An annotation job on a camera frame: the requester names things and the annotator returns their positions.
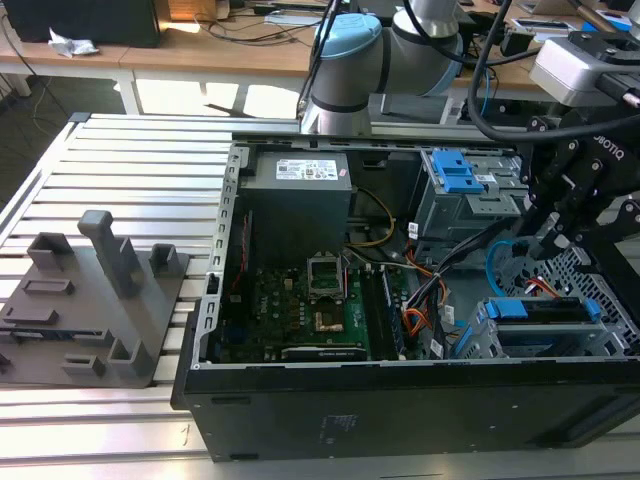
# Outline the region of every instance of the aluminum extrusion table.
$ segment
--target aluminum extrusion table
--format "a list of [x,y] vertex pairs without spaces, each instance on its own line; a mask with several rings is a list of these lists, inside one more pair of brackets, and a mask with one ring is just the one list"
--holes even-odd
[[[169,397],[187,312],[201,295],[226,152],[232,132],[249,130],[294,132],[296,126],[182,116],[93,115],[71,122],[0,214],[0,303],[29,268],[26,248],[38,232],[88,242],[76,228],[87,208],[109,209],[114,232],[130,236],[137,248],[166,241],[191,256],[153,386],[0,385],[0,478],[640,478],[640,417],[578,450],[214,464],[190,414],[173,411]],[[374,131],[482,138],[468,127],[386,124]],[[637,256],[634,249],[627,253]]]

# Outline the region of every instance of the cable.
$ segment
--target cable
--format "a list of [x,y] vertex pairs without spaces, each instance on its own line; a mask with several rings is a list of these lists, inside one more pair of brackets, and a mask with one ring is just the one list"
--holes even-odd
[[547,284],[547,282],[545,280],[540,280],[538,278],[531,278],[531,279],[527,280],[527,284],[535,285],[536,287],[540,288],[544,292],[546,292],[549,295],[551,295],[553,298],[559,298],[560,297],[560,294],[558,292],[556,292],[549,284]]
[[578,127],[567,127],[560,128],[557,130],[547,130],[545,132],[506,132],[493,128],[489,123],[487,123],[484,118],[482,118],[482,114],[478,110],[478,105],[476,102],[478,101],[476,90],[480,85],[480,81],[482,75],[484,73],[485,66],[488,66],[487,58],[489,58],[489,51],[491,50],[491,44],[498,33],[499,25],[504,20],[505,15],[507,14],[507,10],[509,10],[509,6],[511,5],[512,0],[504,0],[498,15],[496,16],[491,29],[489,30],[489,34],[487,35],[487,40],[482,47],[482,51],[480,52],[480,58],[478,59],[478,63],[473,71],[473,76],[471,77],[471,84],[469,85],[469,90],[467,94],[467,107],[469,110],[469,116],[471,120],[475,124],[475,126],[480,130],[484,135],[491,138],[492,140],[496,140],[498,142],[504,143],[540,143],[540,142],[552,142],[558,140],[565,140],[576,137],[584,137],[588,135],[600,135],[604,132],[608,132],[610,130],[616,130],[619,128],[627,128],[636,125],[640,122],[640,115],[633,115],[630,117],[619,118],[615,120],[609,120],[607,122],[595,123],[592,125],[582,125]]
[[363,261],[365,263],[374,263],[374,264],[377,264],[377,265],[389,265],[389,266],[393,266],[393,267],[408,268],[410,270],[415,270],[416,269],[415,266],[407,265],[405,263],[381,262],[379,260],[374,260],[373,258],[369,257],[368,255],[365,255],[364,253],[357,251],[353,247],[345,247],[345,249],[349,250],[351,253],[353,253],[354,256],[356,256],[357,258],[359,258],[361,261]]
[[[452,53],[449,50],[447,50],[446,48],[442,47],[437,42],[437,40],[432,39],[429,36],[429,34],[424,31],[424,28],[422,28],[422,25],[420,24],[420,22],[418,21],[418,18],[416,17],[415,13],[413,12],[413,8],[411,8],[410,1],[409,0],[403,0],[403,3],[404,3],[404,9],[406,10],[407,15],[409,16],[409,20],[411,20],[411,23],[413,24],[413,27],[417,30],[417,32],[420,34],[420,36],[425,40],[427,45],[429,45],[431,48],[436,50],[441,55],[447,57],[449,60],[453,60],[454,62],[461,63],[461,64],[466,65],[468,67],[473,67],[473,66],[477,65],[477,61],[476,60],[469,60],[469,59],[466,59],[466,58],[461,57],[459,55],[456,55],[455,53]],[[493,25],[495,26],[497,24],[497,22],[498,22],[498,20],[497,20],[497,17],[496,17],[496,20],[494,21]],[[485,43],[485,46],[486,45],[489,45],[489,48],[491,48],[491,41],[489,41],[489,37],[487,37],[487,41]],[[524,58],[533,57],[533,56],[537,55],[538,52],[540,52],[540,49],[536,48],[535,50],[529,50],[527,52],[517,53],[516,55],[511,55],[510,57],[505,57],[505,58],[502,58],[502,59],[499,59],[499,60],[492,60],[490,62],[486,62],[485,61],[485,65],[486,66],[505,65],[505,64],[511,63],[511,62],[517,62],[518,60],[522,60]]]
[[31,144],[31,140],[29,140],[29,137],[25,133],[24,129],[22,128],[22,126],[20,126],[20,124],[17,121],[18,114],[13,109],[13,106],[11,105],[11,102],[9,101],[9,99],[7,97],[5,97],[4,93],[2,92],[2,89],[0,89],[0,100],[2,102],[6,103],[7,107],[9,108],[9,110],[11,110],[11,113],[13,113],[13,116],[16,119],[16,122],[15,122],[16,128],[20,131],[20,135],[22,135],[22,138],[24,139],[24,141],[27,144],[27,146],[29,147],[29,149],[33,150],[33,145]]
[[487,86],[484,93],[484,103],[482,104],[482,111],[480,112],[480,115],[482,115],[483,117],[487,110],[487,106],[489,105],[489,95],[491,95],[491,79],[489,78],[489,68],[484,69],[484,76],[486,78],[485,82],[487,83]]
[[[49,80],[47,81],[47,87],[51,86],[51,83],[53,83],[53,77],[49,77]],[[38,107],[40,107],[40,104],[42,103],[42,100],[44,99],[44,94],[46,93],[46,90],[43,88],[42,89],[42,93],[40,94],[40,98],[38,99],[38,101],[36,102],[35,106],[33,107],[33,113],[31,115],[31,120],[33,121],[33,124],[35,125],[35,127],[40,130],[42,133],[44,133],[45,135],[48,135],[50,137],[55,137],[55,134],[45,130],[44,128],[42,128],[40,126],[40,124],[38,123]]]
[[[284,28],[282,28],[281,26],[278,25],[280,27],[280,31],[279,32],[273,32],[273,33],[269,33],[269,34],[262,35],[262,36],[259,36],[259,37],[253,37],[253,38],[239,38],[239,37],[232,37],[232,36],[229,36],[229,35],[221,35],[219,33],[212,32],[211,28],[214,25],[220,26],[225,32],[227,31],[227,29],[223,25],[221,25],[220,22],[215,22],[215,21],[212,21],[212,20],[205,20],[206,22],[209,23],[209,28],[204,28],[202,23],[200,23],[200,21],[198,20],[198,15],[204,15],[204,14],[203,13],[194,13],[193,14],[193,21],[196,23],[196,25],[198,25],[198,28],[200,28],[202,31],[206,32],[207,34],[211,35],[212,37],[217,38],[219,40],[224,40],[224,41],[227,41],[227,42],[238,43],[238,44],[241,44],[241,45],[251,45],[251,46],[260,46],[260,47],[273,46],[273,45],[283,45],[285,43],[291,43],[292,41],[299,41],[297,38],[295,38],[289,32],[293,32],[293,31],[296,31],[296,30],[303,30],[305,28],[311,28],[311,27],[313,27],[315,25],[318,25],[318,23],[319,23],[319,22],[316,22],[316,23],[311,24],[311,25],[300,25],[300,26],[297,26],[297,27],[291,27],[291,28],[287,28],[287,29],[284,29]],[[251,25],[246,25],[246,26],[244,26],[242,28],[237,28],[237,29],[233,29],[233,30],[229,29],[229,31],[238,32],[240,30],[244,30],[244,29],[247,29],[247,28],[250,28],[250,27],[255,27],[257,25],[263,25],[263,24],[264,24],[264,22],[253,23]],[[285,40],[285,41],[278,41],[278,42],[274,42],[274,43],[262,43],[262,42],[268,42],[270,40],[277,40],[278,38],[281,38],[283,35],[289,35],[289,37],[291,37],[291,38],[288,39],[288,40]]]
[[[416,269],[418,269],[418,271],[422,273],[424,276],[426,276],[427,278],[433,277],[433,272],[427,270],[424,267],[421,267],[415,262],[415,257],[413,256],[413,252],[411,250],[407,253],[406,259],[411,265],[416,267]],[[441,278],[439,278],[438,281],[440,282],[440,288],[442,288],[442,300],[440,300],[440,303],[438,304],[438,306],[443,307],[444,303],[447,301],[447,296],[448,296],[447,286],[445,285],[444,281]]]
[[500,240],[499,242],[491,245],[491,248],[487,252],[487,262],[485,264],[485,273],[487,274],[487,281],[489,282],[489,286],[493,293],[495,293],[499,297],[506,297],[507,294],[498,286],[498,282],[496,281],[496,276],[493,273],[493,258],[496,256],[496,251],[500,246],[513,246],[514,243],[511,240]]
[[[416,317],[418,317],[418,321],[415,325],[411,325],[411,320],[409,318],[410,315],[415,315]],[[428,317],[420,310],[417,310],[415,308],[408,308],[407,310],[405,310],[402,314],[402,320],[404,326],[407,328],[409,336],[411,337],[415,336],[415,334],[421,330],[421,327],[427,327],[429,330],[433,330],[433,325],[429,321]]]
[[[327,8],[325,8],[322,13],[322,19],[320,20],[320,28],[316,33],[316,36],[313,41],[313,47],[311,49],[311,53],[313,58],[311,59],[311,65],[309,68],[309,73],[307,77],[304,79],[302,84],[302,88],[300,89],[300,95],[298,95],[298,103],[296,104],[296,117],[301,116],[302,106],[305,104],[307,98],[311,94],[311,89],[313,88],[313,83],[316,80],[316,76],[318,74],[318,70],[320,68],[320,63],[322,62],[322,52],[324,50],[324,45],[329,39],[331,34],[331,28],[333,27],[333,23],[338,16],[338,8],[340,6],[341,0],[329,0],[327,3]],[[322,33],[322,25],[324,25],[325,21],[329,18],[327,22],[327,26],[324,30],[324,35],[322,39],[320,39],[320,33]]]
[[455,246],[451,251],[440,261],[433,271],[433,277],[420,288],[418,288],[411,298],[407,301],[409,307],[414,307],[422,304],[425,298],[429,297],[431,293],[434,293],[434,287],[438,285],[438,280],[444,275],[454,264],[464,260],[471,252],[484,247],[488,242],[493,240],[495,236],[502,230],[509,228],[514,222],[513,218],[503,218],[497,222],[492,223],[484,230],[466,238]]
[[500,88],[500,77],[498,77],[498,72],[496,72],[496,70],[492,67],[489,67],[489,70],[491,71],[491,73],[493,73],[493,78],[492,80],[496,81],[496,88],[493,91],[493,95],[491,95],[491,99],[495,99],[496,95],[498,93],[498,89]]
[[358,187],[358,190],[366,193],[371,199],[373,199],[378,205],[380,205],[380,207],[382,207],[382,209],[385,211],[385,213],[389,217],[389,231],[387,232],[387,234],[383,238],[381,238],[379,240],[374,240],[372,242],[347,243],[347,246],[348,247],[376,247],[378,245],[384,245],[385,243],[387,243],[391,239],[391,237],[393,236],[393,232],[396,229],[396,221],[393,218],[393,215],[391,214],[391,210],[389,210],[389,207],[387,207],[384,204],[384,202],[382,200],[380,200],[370,190],[367,190],[366,188],[362,188],[362,187]]
[[51,98],[53,99],[53,101],[55,102],[56,105],[58,105],[58,108],[60,108],[60,110],[62,111],[62,113],[65,114],[66,117],[69,117],[69,114],[67,113],[67,111],[64,109],[64,107],[62,106],[62,104],[58,101],[58,98],[53,94],[53,92],[51,92],[51,90],[49,89],[48,86],[45,85],[45,83],[42,81],[42,79],[40,78],[40,76],[33,70],[33,68],[31,68],[31,65],[29,65],[29,63],[27,63],[27,61],[25,60],[25,58],[22,56],[22,54],[18,51],[18,49],[16,48],[16,46],[13,44],[13,42],[11,41],[11,38],[9,38],[9,34],[7,33],[7,28],[5,27],[5,22],[4,20],[7,18],[7,14],[5,13],[2,16],[2,19],[0,19],[0,28],[2,28],[2,33],[4,34],[4,38],[7,39],[7,43],[9,44],[9,46],[11,47],[11,49],[15,52],[16,55],[18,55],[18,57],[20,58],[20,60],[22,61],[22,63],[24,64],[25,67],[27,67],[27,69],[31,72],[31,74],[36,78],[37,81],[39,81],[42,86],[44,87],[44,89],[47,91],[47,93],[51,96]]
[[249,227],[249,215],[244,216],[244,227],[242,228],[242,263],[240,264],[240,271],[236,275],[236,278],[233,280],[231,284],[231,292],[235,292],[236,287],[238,286],[238,282],[242,278],[242,274],[244,273],[244,268],[247,263],[247,230]]

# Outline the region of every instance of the black cable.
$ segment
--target black cable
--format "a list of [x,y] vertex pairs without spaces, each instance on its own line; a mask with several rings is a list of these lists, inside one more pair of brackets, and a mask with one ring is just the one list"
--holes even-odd
[[493,90],[493,95],[491,95],[491,100],[496,98],[496,94],[498,93],[498,89],[500,88],[500,78],[498,77],[498,73],[495,68],[489,67],[489,71],[493,73],[493,78],[491,80],[496,81],[496,88]]
[[[409,16],[409,20],[411,20],[413,27],[417,30],[420,36],[425,40],[427,45],[429,45],[431,48],[436,50],[441,55],[447,57],[449,60],[453,60],[454,62],[461,63],[468,67],[473,67],[476,65],[476,62],[477,62],[476,60],[469,60],[467,58],[456,55],[455,53],[450,52],[446,48],[442,47],[437,41],[434,41],[429,36],[429,34],[424,31],[424,28],[422,28],[422,25],[418,21],[418,18],[416,17],[415,13],[413,13],[413,9],[411,8],[411,3],[409,2],[409,0],[403,0],[403,3],[404,3],[404,9],[406,10],[407,15]],[[488,38],[485,45],[489,45],[489,48],[491,48],[491,42],[489,41]],[[505,65],[511,62],[517,62],[518,60],[522,60],[524,58],[533,57],[537,55],[538,52],[540,52],[539,48],[536,48],[535,50],[529,50],[527,52],[517,53],[515,55],[511,55],[510,57],[505,57],[499,60],[491,60],[490,62],[485,62],[485,66]]]
[[22,138],[24,139],[24,141],[27,144],[27,146],[31,150],[33,150],[33,145],[31,143],[31,140],[29,140],[29,137],[25,133],[24,129],[18,123],[18,114],[17,114],[17,112],[13,109],[13,106],[11,105],[11,102],[9,101],[9,99],[7,97],[5,97],[4,93],[2,92],[2,89],[0,89],[0,101],[4,102],[7,105],[8,109],[11,111],[11,113],[13,114],[13,116],[15,118],[15,126],[20,131],[20,135],[22,135]]
[[503,218],[497,222],[492,223],[484,230],[466,238],[458,245],[456,245],[451,251],[445,255],[445,257],[438,263],[433,270],[433,277],[429,281],[423,284],[409,299],[408,307],[419,307],[425,299],[429,299],[431,295],[436,296],[440,287],[440,277],[444,275],[453,265],[461,262],[467,256],[478,250],[479,248],[486,247],[491,240],[501,231],[509,228],[515,220],[513,218]]
[[560,128],[557,130],[547,130],[545,132],[522,133],[497,130],[493,128],[489,123],[487,123],[487,121],[482,118],[482,115],[478,110],[478,96],[476,93],[476,89],[480,86],[480,82],[484,75],[484,69],[487,65],[487,58],[489,58],[489,51],[491,50],[491,43],[498,33],[498,28],[504,20],[505,15],[507,14],[507,10],[509,10],[511,1],[512,0],[504,0],[504,2],[502,3],[502,6],[498,11],[498,15],[496,16],[496,19],[493,22],[491,29],[489,30],[487,40],[482,47],[480,58],[478,59],[478,63],[476,64],[476,67],[473,71],[473,76],[471,77],[471,84],[469,85],[469,91],[467,94],[467,108],[469,111],[469,117],[471,117],[471,121],[473,121],[478,130],[480,130],[487,137],[498,142],[541,143],[585,137],[589,135],[600,135],[611,130],[632,127],[640,122],[640,115],[632,115],[630,117],[618,118],[615,120],[595,123],[592,125]]
[[[338,16],[338,9],[340,6],[341,0],[330,0],[327,3],[327,8],[325,8],[322,13],[322,19],[320,20],[320,31],[316,34],[316,37],[313,41],[313,48],[311,49],[311,54],[313,58],[311,60],[311,66],[309,68],[309,74],[304,80],[302,84],[302,88],[300,89],[300,95],[298,95],[298,103],[296,105],[296,117],[300,116],[300,107],[303,100],[306,100],[308,96],[311,94],[311,88],[313,87],[313,82],[315,82],[316,75],[318,74],[318,70],[320,68],[320,62],[322,57],[322,51],[324,50],[324,45],[329,38],[331,33],[331,28],[333,27],[333,23],[335,22],[336,17]],[[324,35],[322,39],[320,39],[320,33],[322,32],[322,26],[325,21],[329,18],[327,22],[327,26],[324,30]]]
[[[212,32],[211,31],[211,27],[213,27],[214,25],[219,25],[223,30],[225,30],[225,31],[227,30],[227,29],[225,29],[224,26],[220,25],[219,22],[214,22],[214,21],[211,21],[211,20],[205,20],[204,22],[209,23],[209,28],[206,28],[206,29],[203,28],[202,23],[200,23],[200,21],[198,20],[198,15],[203,15],[203,14],[194,13],[193,14],[193,21],[196,23],[196,25],[198,25],[198,27],[201,30],[203,30],[204,32],[208,33],[212,37],[217,38],[219,40],[225,40],[225,41],[228,41],[228,42],[239,43],[239,44],[243,44],[243,45],[251,45],[251,44],[254,44],[254,43],[260,44],[260,45],[256,45],[256,46],[281,45],[281,44],[284,44],[284,43],[291,43],[291,41],[292,41],[291,39],[293,39],[295,41],[298,41],[298,39],[293,37],[292,35],[290,35],[289,32],[293,32],[293,31],[296,31],[296,30],[303,30],[305,28],[310,28],[310,27],[313,27],[313,26],[318,24],[318,23],[314,23],[314,24],[311,24],[311,25],[300,25],[300,26],[297,26],[297,27],[291,27],[291,28],[287,28],[287,29],[284,29],[284,28],[280,27],[281,31],[279,31],[279,32],[269,33],[269,34],[266,34],[266,35],[262,35],[260,37],[240,38],[240,37],[231,37],[229,35],[221,35],[219,33]],[[237,28],[237,29],[229,30],[229,31],[230,32],[238,32],[240,30],[244,30],[246,28],[255,27],[257,25],[262,25],[262,24],[263,24],[263,22],[258,22],[258,23],[254,23],[254,24],[251,24],[251,25],[246,25],[246,26],[244,26],[242,28]],[[291,37],[291,39],[288,39],[286,41],[275,42],[275,43],[262,43],[262,42],[267,42],[267,41],[271,41],[271,40],[277,40],[278,38],[281,38],[283,35],[287,35],[287,34]]]
[[7,33],[7,28],[5,27],[4,21],[7,18],[7,14],[5,13],[2,16],[2,19],[0,19],[0,28],[2,28],[2,33],[4,34],[4,38],[7,39],[7,43],[9,44],[9,46],[11,47],[11,49],[15,52],[16,55],[18,55],[18,57],[20,57],[20,60],[22,61],[22,63],[24,64],[25,67],[27,67],[27,69],[31,72],[31,74],[36,78],[36,80],[38,82],[40,82],[42,84],[42,86],[45,88],[45,90],[47,91],[47,93],[49,94],[49,96],[53,99],[53,101],[55,102],[55,104],[58,106],[58,108],[60,108],[60,110],[62,111],[62,113],[64,113],[64,115],[66,117],[69,117],[69,114],[67,113],[67,111],[64,109],[64,107],[62,106],[62,104],[58,101],[58,98],[53,94],[53,92],[51,92],[51,90],[49,89],[49,87],[45,84],[45,82],[42,81],[42,79],[40,78],[40,76],[33,70],[33,68],[31,68],[31,65],[29,65],[29,63],[25,60],[25,58],[22,56],[22,54],[18,51],[18,49],[16,48],[16,46],[13,44],[13,42],[11,41],[11,38],[9,38],[9,34]]

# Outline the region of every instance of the yellow wire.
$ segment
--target yellow wire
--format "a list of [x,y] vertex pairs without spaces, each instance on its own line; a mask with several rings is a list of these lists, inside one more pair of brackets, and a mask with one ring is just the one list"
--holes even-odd
[[371,196],[371,198],[373,198],[375,202],[384,209],[387,216],[389,217],[389,232],[387,232],[387,234],[380,240],[373,240],[371,242],[347,243],[347,246],[348,247],[377,247],[378,245],[382,245],[383,243],[385,243],[387,240],[389,240],[393,236],[393,232],[396,229],[396,221],[393,218],[393,215],[391,214],[391,210],[389,210],[389,208],[384,204],[384,202],[380,200],[376,195],[374,195],[373,192],[362,187],[358,187],[358,190],[362,190],[367,195]]

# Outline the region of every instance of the computer case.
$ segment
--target computer case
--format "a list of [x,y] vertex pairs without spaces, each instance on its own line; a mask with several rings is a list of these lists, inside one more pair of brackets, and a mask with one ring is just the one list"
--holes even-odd
[[58,35],[96,43],[156,47],[171,21],[168,0],[5,0],[11,26],[23,42]]

